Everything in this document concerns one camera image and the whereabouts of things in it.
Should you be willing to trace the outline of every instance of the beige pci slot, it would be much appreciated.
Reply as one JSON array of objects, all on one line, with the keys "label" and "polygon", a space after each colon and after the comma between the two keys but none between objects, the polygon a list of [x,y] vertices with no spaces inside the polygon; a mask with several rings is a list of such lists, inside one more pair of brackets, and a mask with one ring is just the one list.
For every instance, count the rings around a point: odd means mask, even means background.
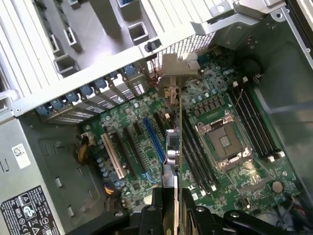
[{"label": "beige pci slot", "polygon": [[114,169],[116,171],[118,178],[123,179],[125,177],[125,171],[124,171],[123,167],[121,166],[119,159],[117,158],[116,151],[113,148],[113,144],[112,144],[112,141],[111,141],[109,135],[103,134],[103,135],[101,135],[101,139],[104,143],[104,146],[107,149],[107,152],[108,152],[109,157],[112,161],[112,164],[114,166]]}]

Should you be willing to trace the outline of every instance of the green circuit board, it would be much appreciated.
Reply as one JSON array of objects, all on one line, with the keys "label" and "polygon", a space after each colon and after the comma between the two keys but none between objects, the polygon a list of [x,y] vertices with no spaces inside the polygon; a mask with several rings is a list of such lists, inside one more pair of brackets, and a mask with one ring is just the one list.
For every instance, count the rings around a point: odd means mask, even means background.
[{"label": "green circuit board", "polygon": [[[186,87],[183,89],[183,108],[187,111],[188,118],[193,126],[199,122],[209,124],[225,115],[225,112],[231,112],[236,119],[235,129],[239,134],[239,129],[242,129],[243,135],[250,144],[250,140],[244,126],[234,111],[234,104],[231,102],[226,93],[227,87],[233,81],[243,77],[243,74],[238,72],[237,68],[232,66],[233,54],[230,51],[223,51],[221,55],[210,53],[199,58],[201,65],[201,78],[188,81]],[[251,95],[259,110],[262,110],[257,98],[251,90]],[[201,107],[210,102],[223,100],[219,107],[215,107],[210,111],[206,111]],[[118,187],[122,191],[122,199],[126,208],[134,208],[137,205],[143,204],[149,199],[154,187],[160,186],[161,180],[161,163],[157,150],[150,138],[148,130],[143,124],[143,118],[148,118],[163,150],[165,150],[165,139],[159,130],[159,127],[154,120],[153,114],[158,113],[161,117],[165,128],[170,128],[166,121],[165,114],[168,110],[164,106],[162,98],[158,97],[157,91],[151,89],[145,95],[138,97],[128,103],[122,104],[110,111],[107,111],[96,118],[88,120],[82,125],[83,132],[92,132],[94,135],[96,145],[91,148],[93,157],[103,158],[105,168],[108,173],[107,179],[119,181],[125,184],[123,187]],[[261,112],[264,122],[273,136],[275,143],[280,146],[280,143],[275,135],[274,129],[271,126],[269,119],[264,112]],[[138,136],[133,123],[137,122],[143,132]],[[148,180],[142,174],[139,163],[131,149],[127,136],[123,133],[123,128],[128,127],[135,144],[140,153],[145,166],[148,169],[150,179]],[[129,174],[122,180],[116,177],[114,168],[105,148],[101,142],[101,135],[108,133],[111,135],[118,132],[127,149],[132,163],[139,177],[133,177]],[[208,149],[210,149],[210,142],[207,141]],[[119,155],[119,160],[122,165],[126,165],[126,159],[123,157],[121,147],[113,142],[114,148]],[[214,168],[214,174],[219,181],[217,190],[211,194],[204,194],[200,192],[193,176],[188,168],[187,162],[183,159],[182,178],[183,187],[188,187],[198,205],[205,205],[212,207],[217,214],[222,215],[225,211],[232,209],[241,209],[248,213],[255,213],[267,210],[285,200],[283,193],[277,194],[272,192],[271,184],[273,181],[280,181],[284,185],[284,192],[296,196],[299,194],[299,189],[296,186],[295,174],[286,157],[280,158],[273,163],[263,161],[256,153],[253,153],[253,160],[247,161],[244,164],[239,164],[232,168],[227,173],[220,172]],[[242,192],[241,189],[257,185],[260,179],[270,177],[267,183],[261,188],[253,191]],[[250,200],[250,207],[241,208],[240,201],[247,197]]]}]

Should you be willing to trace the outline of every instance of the cpu socket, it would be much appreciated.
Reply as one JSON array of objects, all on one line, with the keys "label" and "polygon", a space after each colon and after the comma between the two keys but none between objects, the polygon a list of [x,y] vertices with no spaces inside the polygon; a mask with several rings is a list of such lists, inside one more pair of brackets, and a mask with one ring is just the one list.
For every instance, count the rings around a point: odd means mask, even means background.
[{"label": "cpu socket", "polygon": [[228,111],[222,119],[207,125],[199,122],[196,128],[211,162],[220,172],[251,159],[251,147],[241,125]]}]

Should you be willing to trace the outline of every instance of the dimm slot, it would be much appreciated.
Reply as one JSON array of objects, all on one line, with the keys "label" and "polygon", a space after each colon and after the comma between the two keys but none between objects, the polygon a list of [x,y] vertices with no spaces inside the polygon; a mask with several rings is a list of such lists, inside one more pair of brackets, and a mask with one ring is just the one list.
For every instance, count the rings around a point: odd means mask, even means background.
[{"label": "dimm slot", "polygon": [[124,155],[124,157],[126,159],[126,164],[127,164],[127,167],[129,169],[130,174],[134,178],[137,178],[136,170],[134,169],[133,163],[131,161],[131,157],[129,156],[129,153],[128,153],[127,149],[126,149],[125,144],[122,141],[122,138],[121,138],[120,134],[118,132],[115,132],[113,134],[113,137],[114,137],[115,141],[117,142],[117,144],[121,147],[121,150],[122,150],[122,153],[123,153],[123,155]]},{"label": "dimm slot", "polygon": [[149,132],[150,138],[152,140],[152,143],[153,143],[153,145],[156,148],[156,151],[157,151],[157,153],[158,153],[158,155],[160,157],[161,162],[163,163],[165,161],[164,151],[163,151],[163,149],[161,147],[161,144],[160,144],[160,142],[157,139],[157,135],[156,135],[156,133],[155,133],[155,131],[154,131],[154,129],[153,129],[153,127],[152,127],[152,125],[151,125],[151,123],[150,123],[150,121],[149,121],[149,119],[147,117],[145,117],[143,119],[143,124],[146,126],[146,128],[147,128],[147,130]]},{"label": "dimm slot", "polygon": [[182,112],[182,119],[183,119],[183,121],[182,121],[183,124],[184,123],[186,124],[187,129],[189,129],[189,133],[191,133],[191,135],[190,135],[191,140],[193,140],[196,144],[195,145],[195,151],[199,151],[200,152],[200,158],[204,160],[204,163],[205,163],[204,165],[206,166],[208,174],[210,175],[210,179],[212,179],[215,184],[218,184],[219,181],[214,174],[214,170],[211,166],[211,163],[209,162],[209,160],[208,160],[208,158],[207,158],[207,156],[203,150],[203,147],[200,144],[200,141],[198,139],[198,134],[196,133],[195,129],[193,128],[192,124],[190,123],[189,118],[188,118],[185,110]]},{"label": "dimm slot", "polygon": [[144,162],[140,156],[140,153],[139,153],[139,150],[136,146],[135,140],[133,139],[128,127],[124,127],[123,132],[126,135],[126,137],[128,138],[128,140],[130,141],[129,143],[130,143],[131,149],[134,152],[134,155],[135,155],[135,157],[136,157],[136,159],[140,165],[140,169],[141,169],[142,173],[144,173],[144,174],[147,173],[147,168],[146,168],[146,166],[145,166],[145,164],[144,164]]}]

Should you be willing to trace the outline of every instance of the white sticker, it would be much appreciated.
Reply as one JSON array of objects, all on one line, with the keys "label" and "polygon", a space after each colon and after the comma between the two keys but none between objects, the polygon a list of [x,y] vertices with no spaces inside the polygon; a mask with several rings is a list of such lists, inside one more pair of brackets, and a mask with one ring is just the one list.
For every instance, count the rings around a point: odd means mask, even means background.
[{"label": "white sticker", "polygon": [[27,155],[25,148],[24,148],[24,145],[22,143],[14,146],[12,148],[12,151],[14,153],[16,161],[19,164],[20,169],[23,169],[24,167],[27,167],[30,165],[30,160],[28,158],[28,155]]}]

